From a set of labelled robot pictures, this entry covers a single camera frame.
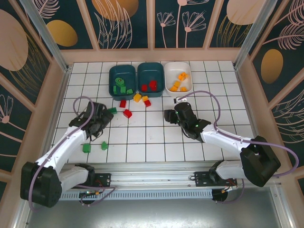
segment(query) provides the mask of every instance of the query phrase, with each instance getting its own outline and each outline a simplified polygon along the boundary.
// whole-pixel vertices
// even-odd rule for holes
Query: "green block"
[[[124,87],[124,80],[122,78],[120,77],[116,78],[115,82],[118,87]]]
[[[120,87],[120,93],[121,94],[125,94],[125,91],[126,91],[126,87],[125,86]]]
[[[82,152],[83,153],[90,153],[91,152],[91,145],[88,144],[88,143],[84,144],[83,147],[82,147]]]
[[[133,90],[132,89],[128,89],[127,90],[127,94],[132,94],[133,93]]]
[[[103,143],[101,144],[101,149],[105,151],[106,149],[108,149],[108,147],[109,147],[108,144],[106,144],[106,142],[103,141]]]
[[[109,108],[108,109],[112,114],[117,114],[117,109],[116,108]]]

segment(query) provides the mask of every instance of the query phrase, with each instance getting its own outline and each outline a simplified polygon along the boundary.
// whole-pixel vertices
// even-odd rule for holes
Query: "red block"
[[[144,102],[144,105],[145,105],[146,107],[149,107],[149,106],[151,106],[151,102],[150,102],[149,100],[146,100],[146,101]]]
[[[146,84],[142,85],[142,92],[147,92],[148,86]]]
[[[156,87],[156,84],[157,84],[156,80],[152,80],[152,81],[149,83],[149,87],[150,87],[150,88],[154,88],[154,87]]]
[[[132,113],[128,109],[126,109],[124,110],[123,115],[129,119],[132,116]]]
[[[125,108],[126,104],[127,104],[127,101],[122,100],[122,101],[120,102],[119,107],[121,107],[121,108]]]

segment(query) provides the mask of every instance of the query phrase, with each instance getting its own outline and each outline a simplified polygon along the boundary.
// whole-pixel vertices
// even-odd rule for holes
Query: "white tile grid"
[[[165,91],[162,97],[151,98],[152,106],[148,108],[145,108],[143,102],[128,101],[127,108],[133,116],[129,120],[124,117],[124,109],[119,108],[119,102],[114,101],[108,93],[108,72],[113,66],[130,63],[137,69],[143,62],[74,64],[53,144],[63,136],[68,123],[75,117],[72,104],[81,95],[87,95],[108,108],[116,107],[118,114],[114,115],[104,134],[91,142],[90,154],[84,154],[80,146],[69,162],[173,162],[232,158],[229,152],[191,140],[182,134],[179,127],[165,122],[163,110],[174,108],[173,98]],[[229,71],[233,70],[231,62],[190,61],[190,65],[194,91],[211,91],[219,99],[222,110],[220,127],[224,130],[228,128],[232,133],[253,137],[236,76],[233,71]],[[212,123],[215,121],[218,108],[209,95],[195,94],[187,101],[198,118]],[[84,111],[87,103],[87,100],[78,101],[76,109]],[[101,150],[103,141],[109,144],[108,150]]]

